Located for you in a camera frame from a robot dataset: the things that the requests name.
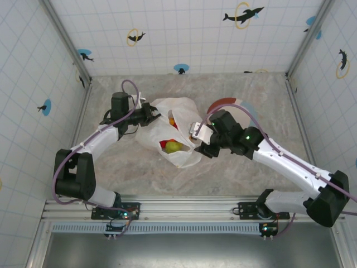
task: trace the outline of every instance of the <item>gray panel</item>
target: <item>gray panel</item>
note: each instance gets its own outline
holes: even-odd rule
[[[298,223],[274,241],[241,234],[53,234],[45,267],[342,267],[331,229]]]

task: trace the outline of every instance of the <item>tiled wall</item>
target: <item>tiled wall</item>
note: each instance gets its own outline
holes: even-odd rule
[[[342,54],[347,61],[342,67]],[[293,79],[317,164],[347,173],[357,195],[357,1],[336,1]],[[357,217],[350,217],[357,241]]]
[[[70,145],[84,95],[75,76],[38,0],[1,0],[1,268],[23,267],[27,261],[50,196],[55,154]],[[47,99],[51,109],[38,111]]]
[[[287,71],[322,0],[52,0],[92,76]],[[243,24],[225,18],[252,18]],[[128,39],[145,33],[140,40]]]

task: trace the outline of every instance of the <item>grid pattern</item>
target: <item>grid pattern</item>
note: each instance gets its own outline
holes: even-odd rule
[[[37,0],[0,8],[0,267],[24,267],[84,89]],[[50,99],[44,116],[37,107]]]
[[[337,1],[295,75],[297,101],[317,164],[345,172],[357,195],[357,1]],[[347,54],[345,71],[340,49]],[[357,241],[357,220],[349,217]]]
[[[264,9],[243,30],[223,21],[240,2],[52,0],[75,46],[91,51],[94,63],[84,63],[92,76],[175,73],[179,63],[190,73],[286,71],[322,0],[246,1]],[[237,16],[247,8],[242,4]],[[133,28],[145,35],[130,47]]]

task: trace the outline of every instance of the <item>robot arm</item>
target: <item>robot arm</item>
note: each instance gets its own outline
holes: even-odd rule
[[[98,134],[69,150],[61,149],[57,152],[55,171],[71,152],[81,147],[59,172],[55,186],[56,194],[79,198],[104,207],[120,207],[121,199],[118,193],[96,184],[94,162],[110,145],[123,137],[129,125],[147,126],[160,116],[160,114],[154,115],[155,107],[150,106],[149,103],[143,103],[140,105],[141,108],[136,109],[127,119],[108,127],[109,124],[128,114],[129,97],[125,92],[114,93],[110,118],[107,118],[109,113],[104,116],[104,120],[95,132]]]
[[[268,218],[273,213],[295,212],[308,214],[314,221],[326,227],[335,223],[349,198],[327,185],[320,177],[348,192],[348,177],[344,173],[337,171],[331,174],[303,161],[271,138],[267,141],[256,127],[242,129],[225,110],[213,113],[210,121],[212,125],[203,125],[199,132],[197,131],[200,123],[191,126],[192,137],[202,141],[196,151],[212,158],[218,156],[220,149],[230,149],[232,154],[244,155],[269,166],[303,190],[299,193],[265,190],[256,201],[261,218]],[[316,172],[316,175],[307,171],[304,166]]]

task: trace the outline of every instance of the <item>plastic bag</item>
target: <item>plastic bag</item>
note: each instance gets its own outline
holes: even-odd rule
[[[165,159],[178,168],[187,168],[197,164],[202,155],[194,149],[199,143],[189,138],[189,130],[194,122],[201,122],[196,104],[189,98],[156,99],[151,103],[161,116],[146,127],[140,127],[135,139],[150,150],[158,151]],[[169,118],[174,118],[177,129],[170,125]],[[161,149],[160,141],[174,139],[183,144],[181,151],[171,154]]]

